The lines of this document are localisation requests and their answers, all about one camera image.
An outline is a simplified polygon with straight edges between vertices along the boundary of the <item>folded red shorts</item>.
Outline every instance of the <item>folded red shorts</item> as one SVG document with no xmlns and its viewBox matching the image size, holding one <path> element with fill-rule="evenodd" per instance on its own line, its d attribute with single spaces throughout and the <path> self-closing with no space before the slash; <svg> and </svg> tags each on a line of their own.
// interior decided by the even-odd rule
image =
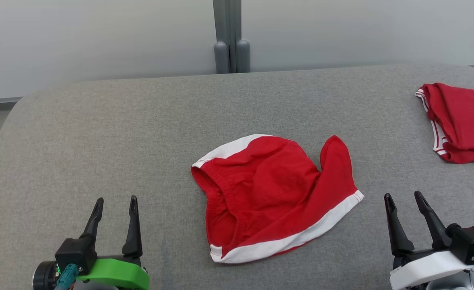
<svg viewBox="0 0 474 290">
<path fill-rule="evenodd" d="M 192 165 L 207 197 L 206 235 L 219 263 L 293 250 L 331 229 L 364 196 L 348 148 L 332 136 L 322 172 L 298 143 L 255 134 L 226 143 Z"/>
<path fill-rule="evenodd" d="M 416 93 L 434 130 L 434 151 L 451 163 L 474 162 L 474 90 L 425 84 Z"/>
</svg>

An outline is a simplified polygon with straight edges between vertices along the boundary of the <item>teal cable connector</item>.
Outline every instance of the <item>teal cable connector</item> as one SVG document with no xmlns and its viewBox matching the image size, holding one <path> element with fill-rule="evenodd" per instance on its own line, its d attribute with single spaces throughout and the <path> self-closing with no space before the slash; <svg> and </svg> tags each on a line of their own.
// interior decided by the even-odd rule
<svg viewBox="0 0 474 290">
<path fill-rule="evenodd" d="M 68 290 L 78 277 L 79 270 L 75 264 L 68 264 L 56 282 L 55 290 Z"/>
</svg>

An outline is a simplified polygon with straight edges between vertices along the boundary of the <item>white trim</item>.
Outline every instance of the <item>white trim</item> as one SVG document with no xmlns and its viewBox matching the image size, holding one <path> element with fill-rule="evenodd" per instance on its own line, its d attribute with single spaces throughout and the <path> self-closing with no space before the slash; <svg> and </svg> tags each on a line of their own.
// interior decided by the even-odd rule
<svg viewBox="0 0 474 290">
<path fill-rule="evenodd" d="M 428 112 L 429 105 L 427 102 L 427 98 L 423 93 L 423 90 L 419 89 L 416 93 L 414 93 L 414 95 L 421 99 L 421 101 L 423 102 L 423 108 L 425 108 L 425 112 Z M 430 125 L 432 125 L 432 131 L 434 132 L 433 150 L 439 155 L 447 154 L 445 148 L 443 147 L 443 144 L 448 142 L 448 139 L 445 136 L 445 132 L 443 132 L 441 126 L 439 126 L 439 124 L 434 120 L 430 120 Z"/>
<path fill-rule="evenodd" d="M 253 134 L 250 136 L 239 138 L 235 141 L 230 143 L 223 144 L 216 149 L 210 151 L 205 156 L 197 160 L 196 163 L 192 165 L 192 167 L 201 168 L 205 162 L 208 162 L 214 158 L 228 158 L 237 152 L 241 152 L 242 150 L 246 149 L 248 145 L 255 139 L 260 137 L 272 137 L 272 135 L 265 135 L 265 134 Z"/>
<path fill-rule="evenodd" d="M 326 233 L 363 199 L 364 195 L 357 190 L 355 193 L 349 195 L 342 202 L 336 205 L 333 209 L 329 210 L 315 224 L 302 232 L 279 240 L 270 240 L 267 242 L 250 244 L 248 246 L 240 246 L 230 250 L 223 258 L 221 258 L 222 247 L 211 244 L 210 256 L 214 262 L 237 264 L 263 259 L 276 253 L 301 246 L 302 244 Z"/>
</svg>

